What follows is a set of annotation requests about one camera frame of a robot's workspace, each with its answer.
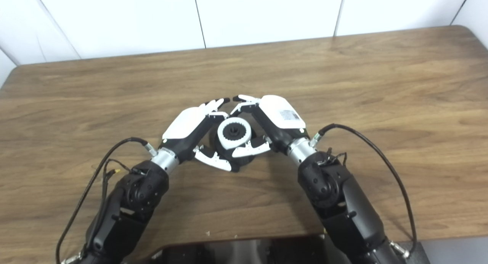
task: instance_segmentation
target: white wall panel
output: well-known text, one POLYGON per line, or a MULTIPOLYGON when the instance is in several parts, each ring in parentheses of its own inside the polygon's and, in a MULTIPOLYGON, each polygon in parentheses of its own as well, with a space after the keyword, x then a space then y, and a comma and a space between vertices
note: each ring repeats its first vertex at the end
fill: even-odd
POLYGON ((79 59, 38 0, 0 0, 0 46, 19 64, 79 59))
POLYGON ((0 88, 5 80, 7 80, 10 72, 15 68, 14 62, 12 62, 2 50, 0 50, 0 88))
POLYGON ((488 0, 466 0, 453 24, 469 28, 488 48, 488 0))
POLYGON ((82 58, 203 48, 195 0, 42 0, 82 58))
POLYGON ((197 0, 207 47, 329 37, 340 0, 197 0))
POLYGON ((345 0, 337 35, 451 23, 464 0, 345 0))

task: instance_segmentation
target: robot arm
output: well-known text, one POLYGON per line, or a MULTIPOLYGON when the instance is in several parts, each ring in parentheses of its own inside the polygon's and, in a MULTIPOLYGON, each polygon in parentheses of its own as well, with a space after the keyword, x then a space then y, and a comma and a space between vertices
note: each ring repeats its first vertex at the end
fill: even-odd
POLYGON ((80 254, 63 264, 119 264, 129 255, 162 196, 169 189, 169 175, 181 163, 200 153, 197 146, 214 123, 227 118, 217 110, 230 99, 217 99, 180 113, 162 136, 153 156, 135 165, 108 195, 103 208, 87 230, 80 254))
POLYGON ((234 101, 243 102, 230 116, 251 113, 265 131, 270 148, 295 163, 298 183, 334 245, 352 264, 401 263, 379 215, 354 176, 330 152, 315 149, 317 138, 310 141, 305 123, 286 99, 237 96, 234 101))

